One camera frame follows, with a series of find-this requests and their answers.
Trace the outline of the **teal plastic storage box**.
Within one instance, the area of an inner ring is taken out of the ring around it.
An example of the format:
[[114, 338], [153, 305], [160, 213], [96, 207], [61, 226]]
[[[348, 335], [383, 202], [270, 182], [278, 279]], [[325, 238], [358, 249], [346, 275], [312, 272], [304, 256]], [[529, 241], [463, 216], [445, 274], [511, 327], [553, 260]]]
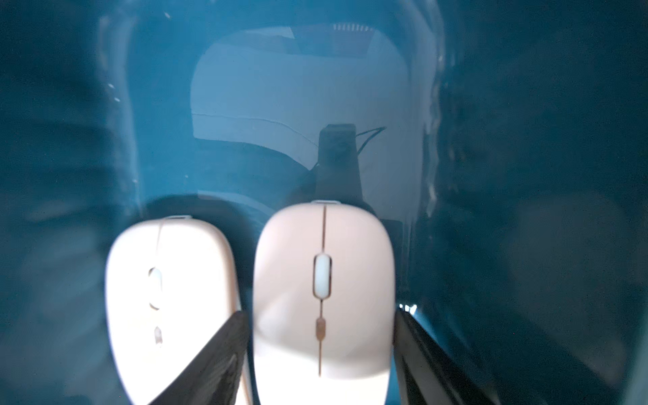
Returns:
[[125, 404], [111, 244], [372, 212], [499, 404], [647, 401], [644, 1], [4, 1], [1, 401]]

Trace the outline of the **pink mouse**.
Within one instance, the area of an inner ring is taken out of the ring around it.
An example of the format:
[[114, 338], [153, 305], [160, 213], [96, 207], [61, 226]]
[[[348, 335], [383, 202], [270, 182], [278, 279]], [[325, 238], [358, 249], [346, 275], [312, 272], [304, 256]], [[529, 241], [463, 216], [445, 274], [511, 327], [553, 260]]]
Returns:
[[382, 222], [345, 204], [277, 212], [256, 248], [253, 365], [263, 404], [383, 404], [395, 259]]
[[108, 255], [105, 289], [111, 350], [133, 404], [152, 402], [241, 309], [229, 242], [189, 216], [123, 231]]

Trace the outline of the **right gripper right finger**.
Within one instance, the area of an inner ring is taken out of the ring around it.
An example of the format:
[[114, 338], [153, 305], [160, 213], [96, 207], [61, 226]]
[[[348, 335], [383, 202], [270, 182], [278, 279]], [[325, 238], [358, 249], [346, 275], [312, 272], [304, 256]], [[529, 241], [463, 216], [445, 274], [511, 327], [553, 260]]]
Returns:
[[414, 317], [395, 314], [394, 359], [402, 404], [491, 404]]

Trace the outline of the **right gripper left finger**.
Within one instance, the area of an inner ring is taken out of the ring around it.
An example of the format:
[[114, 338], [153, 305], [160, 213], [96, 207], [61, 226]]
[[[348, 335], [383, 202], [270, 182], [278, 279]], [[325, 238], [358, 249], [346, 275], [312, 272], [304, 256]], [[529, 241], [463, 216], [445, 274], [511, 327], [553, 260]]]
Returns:
[[234, 404], [250, 337], [248, 315], [238, 310], [153, 403]]

